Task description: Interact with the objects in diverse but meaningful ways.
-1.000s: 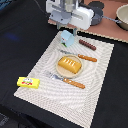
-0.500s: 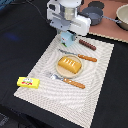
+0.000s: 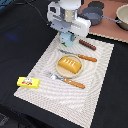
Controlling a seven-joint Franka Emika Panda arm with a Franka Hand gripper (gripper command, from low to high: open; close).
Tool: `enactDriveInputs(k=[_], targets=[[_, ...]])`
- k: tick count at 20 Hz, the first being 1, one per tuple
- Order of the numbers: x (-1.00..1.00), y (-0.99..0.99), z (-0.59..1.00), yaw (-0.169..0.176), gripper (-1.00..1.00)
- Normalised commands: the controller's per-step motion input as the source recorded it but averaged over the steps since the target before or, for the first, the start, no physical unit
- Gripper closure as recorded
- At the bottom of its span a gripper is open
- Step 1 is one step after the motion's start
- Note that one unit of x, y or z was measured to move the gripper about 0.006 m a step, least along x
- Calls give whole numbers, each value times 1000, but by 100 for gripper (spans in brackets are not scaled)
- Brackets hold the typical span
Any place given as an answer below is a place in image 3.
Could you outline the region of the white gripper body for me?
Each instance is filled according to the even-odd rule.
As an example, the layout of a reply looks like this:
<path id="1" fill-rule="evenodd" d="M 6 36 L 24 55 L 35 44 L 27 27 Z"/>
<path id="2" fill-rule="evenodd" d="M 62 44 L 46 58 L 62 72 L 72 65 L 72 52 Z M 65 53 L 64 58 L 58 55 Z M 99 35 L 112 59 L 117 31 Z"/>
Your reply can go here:
<path id="1" fill-rule="evenodd" d="M 72 32 L 86 37 L 91 22 L 78 15 L 81 5 L 81 1 L 52 1 L 48 5 L 47 12 L 47 19 L 51 23 L 51 27 L 63 33 Z"/>

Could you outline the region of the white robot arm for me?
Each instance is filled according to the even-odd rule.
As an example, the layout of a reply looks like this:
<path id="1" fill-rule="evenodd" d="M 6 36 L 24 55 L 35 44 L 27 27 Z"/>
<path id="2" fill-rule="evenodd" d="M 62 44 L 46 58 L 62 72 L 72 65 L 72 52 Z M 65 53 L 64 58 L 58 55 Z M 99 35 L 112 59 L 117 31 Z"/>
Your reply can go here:
<path id="1" fill-rule="evenodd" d="M 81 5 L 82 0 L 51 0 L 47 12 L 50 27 L 63 33 L 72 32 L 86 37 L 91 21 L 78 15 Z"/>

